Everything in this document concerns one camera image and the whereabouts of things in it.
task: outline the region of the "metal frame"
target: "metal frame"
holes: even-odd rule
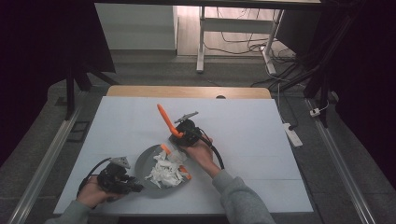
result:
[[[308,99],[305,99],[307,107],[311,110],[313,106],[311,105]],[[370,207],[366,200],[364,199],[363,194],[361,193],[361,189],[353,178],[352,174],[347,167],[347,163],[344,160],[343,155],[341,154],[338,146],[335,144],[332,134],[329,129],[327,129],[320,119],[315,119],[315,123],[319,130],[320,136],[329,151],[329,154],[334,162],[334,166],[340,175],[344,186],[346,187],[346,191],[349,193],[351,197],[351,201],[355,205],[356,211],[361,218],[361,223],[363,224],[375,224],[375,218],[370,210]]]
[[[76,119],[83,107],[83,102],[87,94],[87,92],[81,91],[80,94],[77,96],[78,105],[76,107],[76,110],[70,116],[69,120],[64,120],[60,129],[56,133],[54,139],[52,140],[52,143],[49,146],[49,149],[47,150],[46,155],[38,165],[38,168],[35,171],[32,180],[30,181],[25,192],[21,196],[20,201],[15,207],[15,210],[12,213],[8,224],[24,223],[26,218],[29,216],[32,207],[35,204],[35,200],[37,199],[38,194],[43,188],[44,183],[46,182],[47,177],[52,170],[53,164],[55,163],[62,147],[64,146],[67,135],[69,135],[70,130],[73,128],[73,125],[76,122]]]
[[[221,19],[221,18],[206,18],[205,7],[200,7],[200,38],[197,54],[197,73],[204,72],[205,60],[205,46],[204,37],[205,31],[208,32],[229,32],[229,33],[253,33],[253,34],[268,34],[268,43],[262,49],[262,56],[264,58],[267,70],[270,75],[275,75],[276,70],[269,55],[270,49],[274,42],[277,27],[282,17],[283,10],[279,10],[274,21],[254,21],[254,20],[236,20],[236,19]]]

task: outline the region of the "wall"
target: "wall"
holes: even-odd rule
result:
[[[177,8],[95,4],[110,49],[177,48]]]

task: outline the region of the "power strip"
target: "power strip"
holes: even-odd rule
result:
[[[300,140],[297,133],[294,130],[289,130],[290,127],[289,123],[284,123],[283,127],[285,128],[285,132],[288,135],[288,138],[294,147],[300,147],[303,145],[303,142]]]

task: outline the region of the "gray sleeve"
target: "gray sleeve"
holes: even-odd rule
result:
[[[220,202],[232,224],[275,224],[260,196],[240,178],[220,171],[212,184],[220,193]]]
[[[45,224],[86,224],[90,211],[90,207],[73,201],[60,217],[49,219]]]

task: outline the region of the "table leg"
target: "table leg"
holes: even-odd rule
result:
[[[70,68],[66,76],[66,92],[67,92],[67,113],[64,120],[70,120],[71,115],[75,110],[75,95],[74,95],[74,78],[73,68]]]
[[[279,12],[277,13],[277,16],[274,20],[274,24],[273,24],[273,27],[271,30],[271,34],[268,37],[268,43],[264,48],[262,48],[262,57],[264,57],[265,65],[267,66],[267,70],[270,75],[276,74],[276,70],[275,70],[272,60],[271,60],[270,50],[271,50],[272,44],[274,42],[276,30],[279,25],[279,21],[280,21],[280,17],[282,16],[282,13],[283,13],[283,10],[279,10]]]
[[[204,34],[205,34],[205,7],[200,7],[200,34],[199,34],[199,46],[197,54],[197,73],[204,72]]]

